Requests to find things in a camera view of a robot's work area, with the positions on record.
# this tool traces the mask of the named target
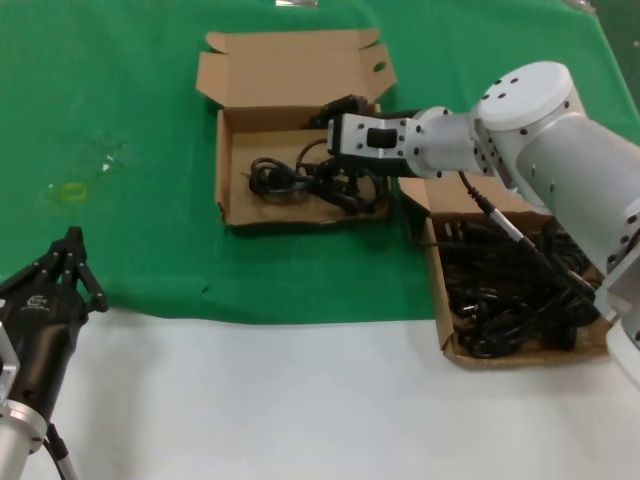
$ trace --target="silver metal part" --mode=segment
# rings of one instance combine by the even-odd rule
[[[2,372],[0,373],[0,405],[2,405],[9,396],[11,386],[20,369],[20,361],[2,323],[0,323],[0,359],[2,360]]]
[[[30,439],[18,425],[0,423],[0,478],[20,480],[29,457]]]
[[[548,124],[517,158],[520,175],[601,272],[640,229],[640,147],[586,116]]]
[[[317,8],[318,0],[276,0],[276,7]]]
[[[441,176],[438,172],[458,171],[482,175],[493,170],[489,163],[481,166],[481,157],[474,154],[476,144],[468,114],[434,107],[420,112],[412,126],[407,132],[407,163],[416,175],[433,178]]]
[[[564,3],[568,3],[572,7],[576,7],[587,13],[596,13],[595,7],[591,6],[589,0],[564,0]]]
[[[342,145],[340,152],[344,155],[357,155],[366,158],[406,158],[406,138],[409,131],[418,123],[413,119],[381,119],[361,115],[347,114],[342,117]],[[367,146],[367,133],[370,128],[397,130],[398,144],[396,148],[372,148]]]
[[[8,400],[0,407],[0,479],[19,480],[27,457],[42,446],[47,422],[26,405]]]
[[[71,463],[71,460],[69,459],[69,457],[63,458],[57,463],[58,463],[58,468],[60,468],[60,471],[64,476],[64,480],[79,480],[78,475],[76,474],[76,471],[73,468],[73,464]]]
[[[513,240],[514,242],[519,242],[524,238],[522,232],[520,232],[520,230],[518,230],[515,225],[507,220],[507,217],[505,217],[498,210],[494,210],[489,216],[494,222],[500,225],[500,227],[507,233],[507,235],[509,235],[511,240]]]
[[[30,438],[30,450],[37,452],[47,433],[47,422],[33,408],[13,400],[7,400],[0,407],[0,426],[11,423],[17,425]]]

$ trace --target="green tablecloth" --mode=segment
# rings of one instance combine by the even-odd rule
[[[0,275],[68,225],[112,305],[251,323],[432,316],[403,225],[237,236],[214,203],[215,118],[195,91],[209,30],[382,31],[398,74],[383,107],[468,110],[499,75],[550,59],[587,110],[640,140],[595,17],[560,0],[0,1]]]

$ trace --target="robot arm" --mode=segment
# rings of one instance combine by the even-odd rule
[[[540,62],[503,76],[470,113],[346,114],[328,126],[336,156],[369,168],[395,159],[426,178],[494,176],[556,217],[606,275],[595,304],[616,323],[610,353],[640,387],[640,147],[586,116],[564,65]]]
[[[2,480],[19,479],[27,457],[43,445],[65,479],[77,478],[50,420],[80,328],[91,312],[108,308],[86,263],[82,231],[71,227],[45,255],[0,284]]]

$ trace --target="black wire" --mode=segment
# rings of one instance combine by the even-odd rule
[[[594,286],[568,286],[560,271],[550,270],[514,243],[497,226],[474,222],[450,224],[446,240],[429,244],[440,251],[460,345],[477,358],[498,358],[538,340],[548,348],[570,350],[577,329],[598,318],[590,299]],[[544,244],[562,268],[581,277],[590,262],[559,228],[543,228],[529,236]]]
[[[56,470],[58,471],[58,475],[60,475],[60,479],[61,480],[67,480],[64,476],[64,473],[62,473],[62,470],[60,470],[60,467],[58,466],[58,461],[56,460],[54,454],[53,454],[53,450],[51,448],[51,444],[47,441],[47,440],[43,440],[42,441],[42,445],[44,446],[44,448],[47,450],[47,452],[49,452],[49,456],[51,457],[51,460],[53,460],[53,464],[56,467]]]
[[[251,164],[249,188],[256,195],[287,196],[308,193],[342,208],[351,215],[375,213],[391,196],[386,177],[374,174],[347,157],[329,158],[324,162],[304,163],[304,157],[315,146],[327,143],[316,140],[304,147],[294,168],[273,158],[258,158]],[[373,198],[364,198],[360,179],[373,184]]]

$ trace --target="gray cylinder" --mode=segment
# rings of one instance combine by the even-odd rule
[[[0,480],[20,480],[31,439],[12,421],[0,422]]]
[[[593,264],[610,272],[640,227],[640,148],[570,114],[541,130],[516,165]]]

